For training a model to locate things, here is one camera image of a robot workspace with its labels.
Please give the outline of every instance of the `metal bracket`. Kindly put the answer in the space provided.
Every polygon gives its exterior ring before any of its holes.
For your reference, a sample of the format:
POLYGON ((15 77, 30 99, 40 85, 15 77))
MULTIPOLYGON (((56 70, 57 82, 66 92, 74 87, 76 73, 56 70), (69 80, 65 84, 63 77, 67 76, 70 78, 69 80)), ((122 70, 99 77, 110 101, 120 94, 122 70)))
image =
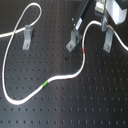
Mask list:
POLYGON ((103 49, 108 53, 110 53, 111 51, 113 34, 114 34, 113 30, 108 28, 106 32, 104 47, 103 47, 103 49))
POLYGON ((71 40, 70 42, 66 45, 66 48, 69 52, 71 52, 75 46, 80 42, 82 36, 80 35, 79 31, 74 29, 71 31, 71 40))
POLYGON ((30 25, 25 26, 23 50, 29 50, 30 43, 31 43, 32 30, 33 28, 30 25))

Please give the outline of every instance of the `screw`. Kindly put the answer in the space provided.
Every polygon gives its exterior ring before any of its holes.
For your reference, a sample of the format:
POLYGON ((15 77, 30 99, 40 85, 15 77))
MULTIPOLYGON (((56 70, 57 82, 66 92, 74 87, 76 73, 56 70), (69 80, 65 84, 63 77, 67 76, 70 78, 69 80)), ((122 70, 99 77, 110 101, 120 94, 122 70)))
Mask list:
POLYGON ((71 45, 69 44, 68 47, 71 48, 71 45))
POLYGON ((108 45, 106 46, 106 49, 109 49, 109 46, 108 45))
POLYGON ((28 44, 25 44, 25 47, 28 47, 28 44))

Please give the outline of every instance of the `black table surface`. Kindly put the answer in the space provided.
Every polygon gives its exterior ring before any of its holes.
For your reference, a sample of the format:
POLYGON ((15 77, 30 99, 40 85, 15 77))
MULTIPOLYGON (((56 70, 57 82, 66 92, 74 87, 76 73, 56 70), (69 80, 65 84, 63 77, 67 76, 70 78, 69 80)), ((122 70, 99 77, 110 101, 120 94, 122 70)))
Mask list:
MULTIPOLYGON (((33 0, 0 1, 0 33, 12 31, 24 8, 33 0)), ((8 95, 22 99, 49 77, 71 74, 81 66, 81 42, 69 53, 75 16, 80 1, 36 0, 42 7, 42 16, 33 27, 31 47, 22 50, 23 32, 15 35, 10 47, 5 83, 8 95)), ((92 20, 92 3, 80 32, 92 20)), ((39 14, 31 7, 19 28, 30 24, 39 14)), ((123 42, 128 45, 128 18, 116 26, 123 42)), ((0 72, 10 37, 0 39, 0 72)), ((92 26, 85 39, 86 63, 82 73, 74 79, 57 80, 48 84, 27 103, 10 104, 2 89, 0 73, 0 128, 128 128, 128 52, 114 36, 111 53, 103 50, 105 33, 92 26)))

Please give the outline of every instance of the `white cable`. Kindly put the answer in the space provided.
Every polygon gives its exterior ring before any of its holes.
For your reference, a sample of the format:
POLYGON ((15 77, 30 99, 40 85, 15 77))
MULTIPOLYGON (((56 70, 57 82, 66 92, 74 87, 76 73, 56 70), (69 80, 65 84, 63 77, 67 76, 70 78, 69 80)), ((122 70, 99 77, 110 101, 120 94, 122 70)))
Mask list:
POLYGON ((14 104, 14 105, 20 105, 20 104, 25 103, 26 101, 28 101, 31 97, 33 97, 35 94, 37 94, 37 93, 42 89, 42 85, 41 85, 38 89, 36 89, 34 92, 32 92, 32 93, 31 93, 30 95, 28 95, 26 98, 24 98, 24 99, 22 99, 22 100, 13 100, 13 99, 11 99, 11 98, 8 96, 7 91, 6 91, 6 88, 5 88, 5 78, 4 78, 4 77, 5 77, 5 74, 4 74, 4 72, 5 72, 5 64, 6 64, 6 59, 7 59, 7 55, 8 55, 8 50, 9 50, 9 48, 10 48, 12 39, 13 39, 13 37, 14 37, 14 34, 15 34, 15 32, 16 32, 16 29, 17 29, 17 27, 18 27, 18 25, 19 25, 21 19, 22 19, 24 13, 26 12, 26 10, 27 10, 30 6, 37 6, 37 7, 39 7, 39 9, 40 9, 40 14, 39 14, 38 18, 37 18, 31 25, 34 25, 34 24, 39 20, 41 14, 42 14, 42 9, 41 9, 41 7, 40 7, 39 4, 37 4, 37 3, 31 3, 31 4, 29 4, 29 5, 24 9, 24 11, 22 12, 22 14, 21 14, 21 16, 20 16, 20 18, 19 18, 19 20, 18 20, 18 22, 17 22, 17 24, 16 24, 16 26, 15 26, 15 28, 14 28, 14 31, 11 32, 11 33, 4 34, 4 37, 5 37, 5 36, 8 36, 8 35, 12 35, 12 36, 11 36, 11 38, 10 38, 10 41, 9 41, 8 45, 7 45, 7 48, 6 48, 6 51, 5 51, 5 55, 4 55, 3 67, 2 67, 2 84, 3 84, 3 91, 4 91, 5 98, 6 98, 11 104, 14 104))
MULTIPOLYGON (((17 24, 16 24, 16 26, 15 26, 13 32, 7 33, 7 34, 2 34, 2 36, 1 36, 1 37, 6 37, 6 36, 9 36, 9 35, 12 35, 11 38, 10 38, 10 41, 9 41, 9 43, 8 43, 8 45, 7 45, 7 48, 6 48, 6 51, 5 51, 4 60, 3 60, 3 67, 2 67, 2 84, 3 84, 3 91, 4 91, 4 95, 5 95, 6 99, 7 99, 11 104, 14 104, 14 105, 21 105, 21 104, 24 104, 24 103, 27 102, 30 98, 32 98, 34 95, 36 95, 47 83, 50 83, 50 82, 52 82, 52 81, 54 81, 54 80, 71 79, 71 78, 74 78, 74 77, 78 76, 78 75, 81 73, 81 71, 83 70, 84 64, 85 64, 85 53, 83 52, 83 62, 82 62, 81 68, 80 68, 76 73, 71 74, 71 75, 53 76, 53 77, 49 78, 49 79, 43 84, 43 86, 42 86, 42 85, 39 86, 34 92, 32 92, 31 94, 29 94, 26 98, 24 98, 24 99, 22 99, 22 100, 14 100, 14 99, 12 99, 12 98, 10 98, 10 97, 8 96, 7 91, 6 91, 6 88, 5 88, 5 78, 4 78, 4 77, 5 77, 5 76, 4 76, 4 75, 5 75, 5 74, 4 74, 4 71, 5 71, 5 64, 6 64, 6 58, 7 58, 8 50, 9 50, 9 48, 10 48, 10 45, 11 45, 12 39, 13 39, 13 37, 14 37, 14 34, 15 34, 16 32, 18 33, 18 32, 20 32, 20 31, 23 31, 23 30, 24 30, 24 28, 21 28, 21 29, 19 29, 19 30, 16 30, 16 29, 17 29, 17 27, 18 27, 18 25, 19 25, 19 23, 20 23, 20 21, 21 21, 23 15, 24 15, 24 13, 26 12, 26 10, 27 10, 30 6, 33 6, 33 5, 34 5, 34 6, 38 6, 39 9, 40 9, 40 15, 39 15, 38 18, 31 24, 31 25, 34 25, 34 24, 39 20, 39 18, 40 18, 40 16, 41 16, 41 12, 42 12, 41 7, 40 7, 37 3, 31 3, 31 4, 29 4, 29 5, 24 9, 24 11, 23 11, 21 17, 19 18, 19 20, 18 20, 18 22, 17 22, 17 24)), ((84 48, 84 40, 85 40, 85 35, 86 35, 86 33, 87 33, 87 30, 88 30, 88 28, 89 28, 92 24, 96 24, 96 25, 101 26, 101 23, 98 22, 98 21, 91 21, 91 22, 87 25, 87 27, 86 27, 86 29, 85 29, 85 31, 84 31, 84 34, 83 34, 82 49, 84 48)), ((122 44, 122 46, 124 47, 125 45, 123 44, 123 42, 122 42, 121 39, 119 38, 118 34, 117 34, 115 31, 114 31, 114 34, 116 35, 116 37, 118 38, 118 40, 120 41, 120 43, 122 44)))
MULTIPOLYGON (((40 10, 40 13, 39 13, 39 16, 37 17, 37 19, 36 19, 34 22, 32 22, 32 23, 30 24, 31 26, 33 26, 33 25, 40 19, 41 14, 42 14, 42 9, 41 9, 41 7, 40 7, 39 4, 37 4, 37 3, 31 3, 31 4, 29 4, 29 5, 24 9, 24 12, 25 12, 30 6, 37 6, 37 7, 39 8, 39 10, 40 10)), ((24 31, 24 30, 25 30, 25 27, 16 30, 15 33, 19 33, 19 32, 22 32, 22 31, 24 31)), ((13 31, 13 32, 4 33, 4 34, 0 34, 0 38, 7 37, 7 36, 11 36, 13 33, 14 33, 14 31, 13 31)))

